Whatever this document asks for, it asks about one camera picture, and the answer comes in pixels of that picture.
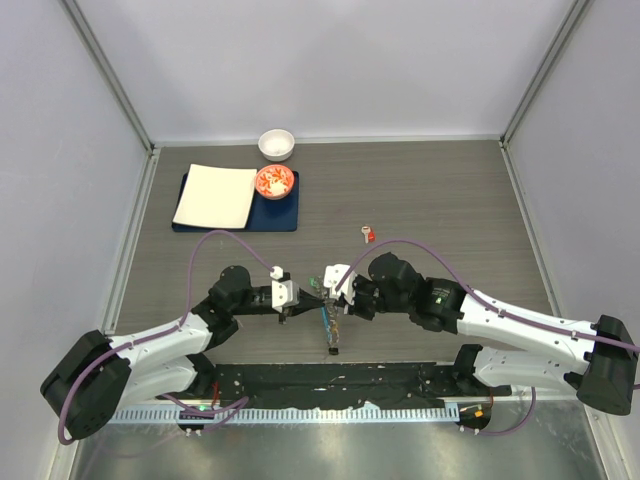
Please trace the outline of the steel key organizer blue handle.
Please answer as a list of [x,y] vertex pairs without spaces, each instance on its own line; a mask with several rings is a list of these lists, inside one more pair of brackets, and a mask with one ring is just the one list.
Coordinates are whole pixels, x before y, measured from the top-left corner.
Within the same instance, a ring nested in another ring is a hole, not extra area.
[[327,335],[327,347],[329,347],[330,344],[337,344],[339,347],[338,313],[329,299],[328,290],[323,286],[320,277],[310,277],[309,284],[315,290],[317,296],[324,302],[324,306],[321,308],[321,315]]

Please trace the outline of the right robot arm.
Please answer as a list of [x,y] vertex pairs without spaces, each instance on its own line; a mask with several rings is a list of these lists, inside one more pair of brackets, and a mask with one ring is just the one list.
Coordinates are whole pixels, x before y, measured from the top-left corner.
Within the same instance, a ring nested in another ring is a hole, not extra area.
[[323,286],[349,315],[371,320],[402,313],[427,331],[507,345],[505,351],[460,349],[451,380],[462,394],[517,385],[574,393],[611,415],[631,411],[639,349],[615,317],[589,322],[516,307],[456,281],[423,277],[392,253],[375,258],[366,276],[349,265],[330,265]]

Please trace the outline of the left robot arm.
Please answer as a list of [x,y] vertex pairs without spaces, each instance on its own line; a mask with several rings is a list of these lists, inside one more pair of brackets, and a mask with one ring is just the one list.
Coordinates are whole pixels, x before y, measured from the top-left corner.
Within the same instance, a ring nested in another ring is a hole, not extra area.
[[205,397],[215,371],[204,354],[238,331],[238,317],[276,314],[285,320],[323,304],[282,269],[271,273],[268,285],[255,287],[246,268],[231,266],[177,320],[124,336],[85,333],[40,387],[58,416],[60,443],[85,439],[117,411],[163,394]]

